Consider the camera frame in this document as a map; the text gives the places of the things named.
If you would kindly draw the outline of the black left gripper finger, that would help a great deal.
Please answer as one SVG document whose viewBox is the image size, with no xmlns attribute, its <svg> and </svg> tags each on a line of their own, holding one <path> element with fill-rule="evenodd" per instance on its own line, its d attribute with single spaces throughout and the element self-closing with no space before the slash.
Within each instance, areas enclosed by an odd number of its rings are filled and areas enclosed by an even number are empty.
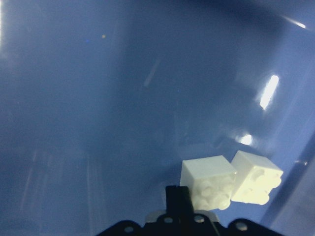
<svg viewBox="0 0 315 236">
<path fill-rule="evenodd" d="M 187 223 L 194 216 L 189 188 L 187 186 L 170 185 L 166 191 L 166 214 L 181 223 Z"/>
</svg>

